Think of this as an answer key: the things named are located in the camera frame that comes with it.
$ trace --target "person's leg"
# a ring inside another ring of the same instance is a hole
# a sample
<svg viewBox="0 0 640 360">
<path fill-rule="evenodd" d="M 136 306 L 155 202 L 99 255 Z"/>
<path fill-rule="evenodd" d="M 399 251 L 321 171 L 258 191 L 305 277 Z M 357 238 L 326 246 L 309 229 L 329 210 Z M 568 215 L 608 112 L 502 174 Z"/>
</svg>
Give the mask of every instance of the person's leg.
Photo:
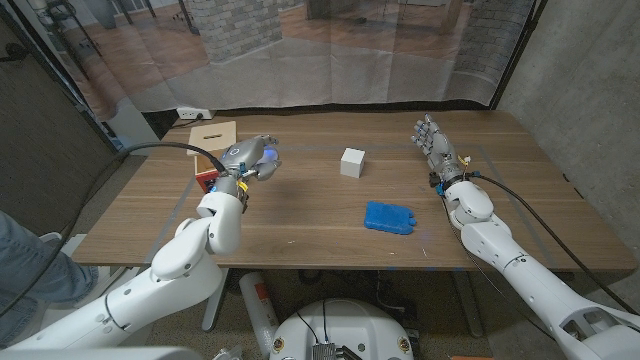
<svg viewBox="0 0 640 360">
<path fill-rule="evenodd" d="M 14 296 L 13 293 L 0 290 L 0 308 L 7 306 Z M 0 320 L 0 349 L 11 345 L 11 342 L 25 330 L 36 313 L 37 307 L 36 300 L 25 297 L 2 316 Z"/>
<path fill-rule="evenodd" d="M 0 289 L 19 293 L 44 266 L 53 248 L 0 211 Z M 28 295 L 50 302 L 71 302 L 89 293 L 98 278 L 95 267 L 80 266 L 59 253 Z"/>
</svg>

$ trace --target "cardboard box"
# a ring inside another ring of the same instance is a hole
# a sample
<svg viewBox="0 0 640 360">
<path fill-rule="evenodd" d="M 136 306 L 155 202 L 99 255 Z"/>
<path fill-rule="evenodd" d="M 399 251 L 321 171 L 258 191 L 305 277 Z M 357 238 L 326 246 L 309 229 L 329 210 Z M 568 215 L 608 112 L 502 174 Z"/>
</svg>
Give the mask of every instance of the cardboard box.
<svg viewBox="0 0 640 360">
<path fill-rule="evenodd" d="M 236 122 L 229 121 L 191 128 L 189 145 L 202 148 L 220 159 L 231 145 L 238 142 L 237 138 Z M 218 177 L 218 171 L 206 156 L 191 150 L 187 150 L 187 155 L 193 156 L 196 181 L 200 184 L 202 191 L 207 193 L 208 187 Z"/>
</svg>

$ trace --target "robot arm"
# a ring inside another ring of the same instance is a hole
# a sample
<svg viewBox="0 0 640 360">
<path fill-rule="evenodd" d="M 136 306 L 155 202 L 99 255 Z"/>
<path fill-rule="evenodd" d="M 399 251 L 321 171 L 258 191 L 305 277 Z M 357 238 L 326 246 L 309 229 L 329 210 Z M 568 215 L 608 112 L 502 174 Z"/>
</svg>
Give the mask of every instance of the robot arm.
<svg viewBox="0 0 640 360">
<path fill-rule="evenodd" d="M 198 205 L 201 218 L 182 222 L 149 269 L 7 351 L 117 345 L 147 324 L 206 300 L 222 282 L 210 254 L 229 255 L 240 246 L 245 181 L 273 175 L 280 165 L 270 146 L 275 143 L 258 136 L 229 148 L 221 161 L 227 172 Z"/>
<path fill-rule="evenodd" d="M 569 359 L 636 359 L 640 317 L 583 298 L 520 247 L 493 214 L 488 195 L 464 178 L 446 136 L 429 115 L 425 120 L 415 126 L 412 141 L 439 176 L 449 217 L 469 253 L 509 281 Z"/>
</svg>

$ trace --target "curtain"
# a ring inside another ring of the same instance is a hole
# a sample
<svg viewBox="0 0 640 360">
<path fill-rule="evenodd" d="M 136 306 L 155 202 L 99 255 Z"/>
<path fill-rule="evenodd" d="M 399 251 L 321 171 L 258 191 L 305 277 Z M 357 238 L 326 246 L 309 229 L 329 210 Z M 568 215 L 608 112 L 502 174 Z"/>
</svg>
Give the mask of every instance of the curtain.
<svg viewBox="0 0 640 360">
<path fill-rule="evenodd" d="M 29 0 L 101 120 L 467 99 L 487 105 L 533 0 Z"/>
</svg>

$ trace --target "metal robotic hand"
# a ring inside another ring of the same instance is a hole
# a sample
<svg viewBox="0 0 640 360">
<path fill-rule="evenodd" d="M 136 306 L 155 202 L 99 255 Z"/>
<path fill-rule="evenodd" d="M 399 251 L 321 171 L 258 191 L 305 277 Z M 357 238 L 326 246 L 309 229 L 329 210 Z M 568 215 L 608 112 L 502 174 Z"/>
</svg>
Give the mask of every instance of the metal robotic hand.
<svg viewBox="0 0 640 360">
<path fill-rule="evenodd" d="M 425 114 L 424 121 L 419 120 L 413 129 L 416 135 L 411 136 L 411 141 L 427 156 L 429 167 L 443 182 L 462 175 L 453 144 L 429 114 Z"/>
<path fill-rule="evenodd" d="M 277 144 L 278 139 L 271 135 L 259 135 L 231 146 L 220 162 L 236 178 L 255 176 L 258 181 L 267 180 L 282 163 L 278 151 L 270 146 Z"/>
</svg>

